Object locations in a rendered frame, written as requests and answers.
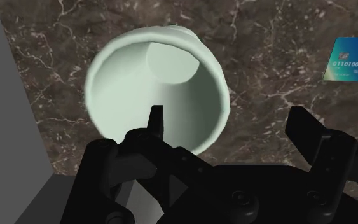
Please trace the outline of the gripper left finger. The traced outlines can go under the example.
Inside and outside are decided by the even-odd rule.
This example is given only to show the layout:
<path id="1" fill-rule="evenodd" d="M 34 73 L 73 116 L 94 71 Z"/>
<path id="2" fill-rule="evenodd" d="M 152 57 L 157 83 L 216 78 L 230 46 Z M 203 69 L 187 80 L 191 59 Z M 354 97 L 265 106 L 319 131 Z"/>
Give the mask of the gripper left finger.
<path id="1" fill-rule="evenodd" d="M 201 175 L 209 164 L 163 141 L 163 107 L 152 106 L 148 125 L 130 130 L 122 143 L 87 144 L 60 224 L 140 224 L 116 199 L 122 185 L 139 181 L 163 215 L 148 224 L 212 224 L 214 202 Z"/>

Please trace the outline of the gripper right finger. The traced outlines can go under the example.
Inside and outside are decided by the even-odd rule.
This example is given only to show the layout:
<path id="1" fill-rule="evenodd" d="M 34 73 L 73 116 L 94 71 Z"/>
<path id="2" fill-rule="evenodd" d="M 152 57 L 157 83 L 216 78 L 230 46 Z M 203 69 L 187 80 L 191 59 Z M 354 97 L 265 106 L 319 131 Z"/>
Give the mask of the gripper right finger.
<path id="1" fill-rule="evenodd" d="M 358 184 L 358 140 L 329 129 L 302 106 L 289 110 L 286 136 L 310 165 L 304 217 L 309 224 L 358 223 L 358 200 L 343 193 Z"/>

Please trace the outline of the pale green cup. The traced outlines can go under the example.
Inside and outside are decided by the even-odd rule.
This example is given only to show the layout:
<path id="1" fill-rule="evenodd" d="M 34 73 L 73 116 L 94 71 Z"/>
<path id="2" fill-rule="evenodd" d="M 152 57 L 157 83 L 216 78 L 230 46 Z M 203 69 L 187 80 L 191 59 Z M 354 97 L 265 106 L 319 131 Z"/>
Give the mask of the pale green cup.
<path id="1" fill-rule="evenodd" d="M 164 141 L 200 154 L 215 143 L 230 114 L 230 94 L 214 54 L 190 29 L 136 28 L 109 41 L 86 73 L 92 123 L 120 143 L 163 106 Z"/>

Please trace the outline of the blue bank card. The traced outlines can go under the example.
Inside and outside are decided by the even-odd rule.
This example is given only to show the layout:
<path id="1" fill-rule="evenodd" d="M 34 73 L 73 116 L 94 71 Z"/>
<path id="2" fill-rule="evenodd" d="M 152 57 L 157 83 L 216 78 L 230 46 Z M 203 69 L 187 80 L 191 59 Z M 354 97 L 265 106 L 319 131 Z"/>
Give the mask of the blue bank card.
<path id="1" fill-rule="evenodd" d="M 323 79 L 358 82 L 358 37 L 335 40 Z"/>

